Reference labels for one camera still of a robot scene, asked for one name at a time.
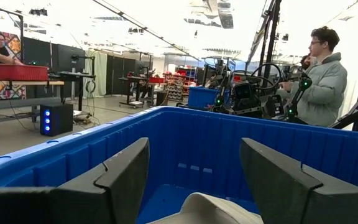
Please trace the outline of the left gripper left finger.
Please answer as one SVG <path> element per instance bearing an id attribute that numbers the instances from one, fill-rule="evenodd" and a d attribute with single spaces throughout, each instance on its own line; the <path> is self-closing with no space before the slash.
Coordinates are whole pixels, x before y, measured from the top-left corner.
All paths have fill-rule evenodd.
<path id="1" fill-rule="evenodd" d="M 140 138 L 59 187 L 2 187 L 0 223 L 135 223 L 148 169 Z"/>

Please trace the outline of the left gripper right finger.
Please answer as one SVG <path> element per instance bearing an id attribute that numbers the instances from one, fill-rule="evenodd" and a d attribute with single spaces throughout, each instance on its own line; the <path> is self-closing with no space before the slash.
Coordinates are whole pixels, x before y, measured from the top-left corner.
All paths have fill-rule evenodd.
<path id="1" fill-rule="evenodd" d="M 250 138 L 239 157 L 264 223 L 358 224 L 358 186 Z"/>

